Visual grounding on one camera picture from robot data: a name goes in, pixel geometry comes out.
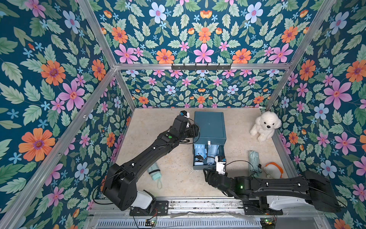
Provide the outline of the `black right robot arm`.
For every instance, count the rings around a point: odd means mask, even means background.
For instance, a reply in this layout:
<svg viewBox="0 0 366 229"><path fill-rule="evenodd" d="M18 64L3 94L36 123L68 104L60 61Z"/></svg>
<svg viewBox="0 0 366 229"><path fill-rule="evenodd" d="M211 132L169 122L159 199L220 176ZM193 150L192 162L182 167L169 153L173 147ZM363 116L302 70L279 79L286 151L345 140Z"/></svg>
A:
<svg viewBox="0 0 366 229"><path fill-rule="evenodd" d="M269 196L294 197L305 200L305 203L316 210L328 213L339 213L341 205L329 179L314 173L305 172L304 176L286 179L262 179L255 177L230 178L216 171L204 169L205 181L212 187L226 194L228 197L240 199L243 202L258 199L259 209L270 209L269 203L262 200Z"/></svg>

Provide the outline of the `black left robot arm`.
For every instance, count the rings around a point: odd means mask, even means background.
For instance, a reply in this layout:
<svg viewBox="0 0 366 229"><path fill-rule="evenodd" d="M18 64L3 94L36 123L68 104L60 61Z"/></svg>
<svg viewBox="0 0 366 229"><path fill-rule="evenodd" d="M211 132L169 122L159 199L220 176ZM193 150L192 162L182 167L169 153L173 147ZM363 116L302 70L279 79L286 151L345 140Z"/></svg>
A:
<svg viewBox="0 0 366 229"><path fill-rule="evenodd" d="M178 115L172 126L160 133L146 150L122 165L113 164L109 168L102 193L122 211L129 207L152 211L154 197L137 190L139 178L160 158L185 144L187 138L199 136L198 124L182 114Z"/></svg>

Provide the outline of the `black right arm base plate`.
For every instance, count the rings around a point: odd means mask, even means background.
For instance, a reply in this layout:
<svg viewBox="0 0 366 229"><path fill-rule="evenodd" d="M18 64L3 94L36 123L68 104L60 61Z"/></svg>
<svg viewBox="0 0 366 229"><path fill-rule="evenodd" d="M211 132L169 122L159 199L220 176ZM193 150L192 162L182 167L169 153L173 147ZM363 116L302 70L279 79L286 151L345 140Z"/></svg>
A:
<svg viewBox="0 0 366 229"><path fill-rule="evenodd" d="M243 208L245 215L247 216L254 216L254 215L261 215L261 216L282 216L282 210L273 210L269 208L269 204L266 199L249 199L249 200L242 200Z"/></svg>

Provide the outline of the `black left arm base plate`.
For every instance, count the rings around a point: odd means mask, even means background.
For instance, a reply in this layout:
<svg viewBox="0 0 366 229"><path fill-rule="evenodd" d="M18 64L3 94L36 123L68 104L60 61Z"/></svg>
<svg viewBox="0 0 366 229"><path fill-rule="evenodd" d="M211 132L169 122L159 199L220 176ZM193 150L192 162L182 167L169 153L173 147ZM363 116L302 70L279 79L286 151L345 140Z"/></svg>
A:
<svg viewBox="0 0 366 229"><path fill-rule="evenodd" d="M131 207L130 216L166 216L168 215L169 201L156 200L147 209Z"/></svg>

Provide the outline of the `light blue umbrella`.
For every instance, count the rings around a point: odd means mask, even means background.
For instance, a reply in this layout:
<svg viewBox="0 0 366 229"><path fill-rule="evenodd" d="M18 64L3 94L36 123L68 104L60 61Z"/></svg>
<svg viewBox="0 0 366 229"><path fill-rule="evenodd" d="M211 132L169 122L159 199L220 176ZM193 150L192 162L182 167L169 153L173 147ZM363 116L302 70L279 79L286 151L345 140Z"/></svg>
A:
<svg viewBox="0 0 366 229"><path fill-rule="evenodd" d="M204 165L204 161L207 157L207 150L203 144L194 144L194 165Z"/></svg>
<svg viewBox="0 0 366 229"><path fill-rule="evenodd" d="M214 165L216 163L215 158L219 154L219 145L208 145L207 147L207 165Z"/></svg>

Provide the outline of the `mint green umbrella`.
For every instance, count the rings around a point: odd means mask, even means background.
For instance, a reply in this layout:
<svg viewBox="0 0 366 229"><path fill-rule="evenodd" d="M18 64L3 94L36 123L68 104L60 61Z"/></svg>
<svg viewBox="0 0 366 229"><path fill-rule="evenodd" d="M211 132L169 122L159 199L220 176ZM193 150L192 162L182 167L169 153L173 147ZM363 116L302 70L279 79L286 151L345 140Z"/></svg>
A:
<svg viewBox="0 0 366 229"><path fill-rule="evenodd" d="M259 159L259 153L256 151L249 151L249 171L250 175L259 178L262 175L262 169Z"/></svg>
<svg viewBox="0 0 366 229"><path fill-rule="evenodd" d="M154 163L151 167L149 167L147 172L151 176L152 180L157 182L158 189L162 189L162 174L157 163Z"/></svg>

